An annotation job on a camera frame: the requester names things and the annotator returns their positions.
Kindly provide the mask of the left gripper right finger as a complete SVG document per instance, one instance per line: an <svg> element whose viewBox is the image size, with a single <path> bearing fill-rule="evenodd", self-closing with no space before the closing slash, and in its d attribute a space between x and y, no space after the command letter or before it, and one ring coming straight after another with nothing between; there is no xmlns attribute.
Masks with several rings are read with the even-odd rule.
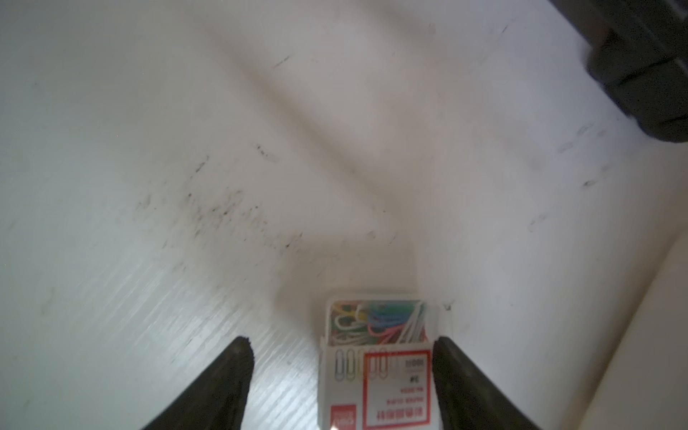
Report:
<svg viewBox="0 0 688 430"><path fill-rule="evenodd" d="M448 337L434 343L432 372L443 430L538 427Z"/></svg>

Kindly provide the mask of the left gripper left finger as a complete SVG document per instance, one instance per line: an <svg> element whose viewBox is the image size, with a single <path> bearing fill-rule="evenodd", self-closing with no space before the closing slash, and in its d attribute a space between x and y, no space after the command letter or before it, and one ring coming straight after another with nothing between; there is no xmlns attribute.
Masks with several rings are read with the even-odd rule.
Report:
<svg viewBox="0 0 688 430"><path fill-rule="evenodd" d="M236 337L144 429L240 430L254 364L254 351L249 338Z"/></svg>

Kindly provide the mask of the white plastic tray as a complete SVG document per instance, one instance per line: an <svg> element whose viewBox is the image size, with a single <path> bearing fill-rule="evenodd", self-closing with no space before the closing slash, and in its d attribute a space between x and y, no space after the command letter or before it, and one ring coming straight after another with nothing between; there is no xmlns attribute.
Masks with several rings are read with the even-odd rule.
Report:
<svg viewBox="0 0 688 430"><path fill-rule="evenodd" d="M580 427L687 428L686 234L637 308Z"/></svg>

